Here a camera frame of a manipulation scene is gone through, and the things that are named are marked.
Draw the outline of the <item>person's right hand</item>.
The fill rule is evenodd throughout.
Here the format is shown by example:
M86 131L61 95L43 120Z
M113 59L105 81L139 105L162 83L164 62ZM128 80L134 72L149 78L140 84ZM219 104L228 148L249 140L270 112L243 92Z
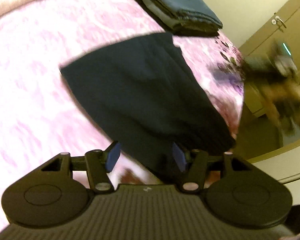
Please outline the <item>person's right hand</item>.
M293 125L300 127L300 85L291 79L266 83L259 88L260 100L268 119L286 134L292 134Z

